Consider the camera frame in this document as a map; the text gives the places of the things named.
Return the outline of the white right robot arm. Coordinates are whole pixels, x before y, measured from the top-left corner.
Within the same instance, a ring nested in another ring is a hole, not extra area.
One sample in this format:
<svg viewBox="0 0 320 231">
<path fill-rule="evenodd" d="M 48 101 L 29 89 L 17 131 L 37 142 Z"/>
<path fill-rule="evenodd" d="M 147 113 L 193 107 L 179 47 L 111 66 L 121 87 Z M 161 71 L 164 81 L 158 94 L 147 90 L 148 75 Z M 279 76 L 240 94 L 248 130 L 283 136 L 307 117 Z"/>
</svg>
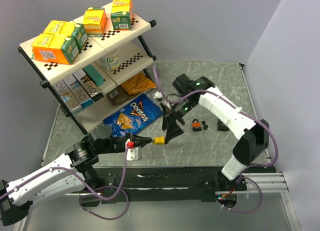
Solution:
<svg viewBox="0 0 320 231">
<path fill-rule="evenodd" d="M 173 86 L 182 97 L 174 104 L 160 102 L 163 110 L 162 130 L 166 132 L 164 142 L 182 135 L 183 117 L 197 105 L 213 113 L 234 134 L 237 143 L 232 156 L 218 173 L 218 184 L 223 190 L 230 190 L 240 174 L 269 146 L 269 124 L 265 120 L 254 121 L 247 117 L 240 107 L 227 99 L 206 77 L 189 79 L 185 74 L 178 76 Z"/>
</svg>

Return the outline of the orange padlock with keys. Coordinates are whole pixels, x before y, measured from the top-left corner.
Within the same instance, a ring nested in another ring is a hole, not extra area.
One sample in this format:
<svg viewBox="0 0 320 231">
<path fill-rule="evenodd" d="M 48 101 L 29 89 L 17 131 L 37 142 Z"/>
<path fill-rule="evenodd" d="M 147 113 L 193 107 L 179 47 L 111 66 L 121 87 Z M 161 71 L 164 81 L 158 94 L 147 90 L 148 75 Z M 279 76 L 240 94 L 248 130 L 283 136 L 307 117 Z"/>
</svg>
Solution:
<svg viewBox="0 0 320 231">
<path fill-rule="evenodd" d="M 192 120 L 192 131 L 193 132 L 200 132 L 202 130 L 202 124 L 197 118 Z"/>
</svg>

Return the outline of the black padlock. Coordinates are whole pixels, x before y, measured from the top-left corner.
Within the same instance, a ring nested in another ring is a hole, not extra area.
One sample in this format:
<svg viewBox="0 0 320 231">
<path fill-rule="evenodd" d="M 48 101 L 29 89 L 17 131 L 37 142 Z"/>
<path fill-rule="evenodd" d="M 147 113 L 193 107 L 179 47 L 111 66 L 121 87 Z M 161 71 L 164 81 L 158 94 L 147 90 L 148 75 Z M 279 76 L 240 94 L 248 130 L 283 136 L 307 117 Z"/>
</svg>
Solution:
<svg viewBox="0 0 320 231">
<path fill-rule="evenodd" d="M 228 132 L 229 128 L 219 119 L 217 121 L 217 130 L 220 132 Z"/>
</svg>

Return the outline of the yellow padlock with key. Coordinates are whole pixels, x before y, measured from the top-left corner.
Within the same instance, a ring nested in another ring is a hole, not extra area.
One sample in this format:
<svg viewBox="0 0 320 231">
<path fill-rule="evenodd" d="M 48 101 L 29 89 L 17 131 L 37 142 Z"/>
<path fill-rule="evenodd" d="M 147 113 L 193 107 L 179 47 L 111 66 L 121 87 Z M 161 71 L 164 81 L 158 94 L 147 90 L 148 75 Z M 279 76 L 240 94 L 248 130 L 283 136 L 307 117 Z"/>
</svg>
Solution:
<svg viewBox="0 0 320 231">
<path fill-rule="evenodd" d="M 158 137 L 155 137 L 153 140 L 152 140 L 152 143 L 154 145 L 163 145 L 166 143 L 166 140 L 165 140 L 165 137 L 164 136 L 158 136 Z"/>
</svg>

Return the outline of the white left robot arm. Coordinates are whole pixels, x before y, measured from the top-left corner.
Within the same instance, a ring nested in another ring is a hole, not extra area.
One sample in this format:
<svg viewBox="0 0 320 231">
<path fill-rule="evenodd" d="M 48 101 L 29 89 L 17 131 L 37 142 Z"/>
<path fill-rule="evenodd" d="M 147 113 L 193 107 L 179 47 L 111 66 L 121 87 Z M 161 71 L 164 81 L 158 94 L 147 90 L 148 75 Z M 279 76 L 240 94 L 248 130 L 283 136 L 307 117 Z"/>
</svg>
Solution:
<svg viewBox="0 0 320 231">
<path fill-rule="evenodd" d="M 98 125 L 46 166 L 14 181 L 0 181 L 2 225 L 10 226 L 21 221 L 29 214 L 30 207 L 39 202 L 84 189 L 100 200 L 114 199 L 123 190 L 125 179 L 121 178 L 112 196 L 98 194 L 99 177 L 93 165 L 99 161 L 99 155 L 124 153 L 126 161 L 134 160 L 139 155 L 139 148 L 152 141 L 151 137 L 132 133 L 114 137 L 110 126 Z"/>
</svg>

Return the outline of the orange padlock key bunch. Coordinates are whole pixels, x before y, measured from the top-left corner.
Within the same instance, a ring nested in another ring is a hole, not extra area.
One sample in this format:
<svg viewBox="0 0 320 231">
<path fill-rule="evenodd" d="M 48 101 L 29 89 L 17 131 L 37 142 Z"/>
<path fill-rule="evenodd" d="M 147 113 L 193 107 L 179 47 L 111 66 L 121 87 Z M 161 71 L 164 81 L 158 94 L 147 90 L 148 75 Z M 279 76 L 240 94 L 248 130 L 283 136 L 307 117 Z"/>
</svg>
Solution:
<svg viewBox="0 0 320 231">
<path fill-rule="evenodd" d="M 212 129 L 208 126 L 207 122 L 202 120 L 202 129 L 203 129 L 203 135 L 205 134 L 206 131 L 212 131 Z"/>
</svg>

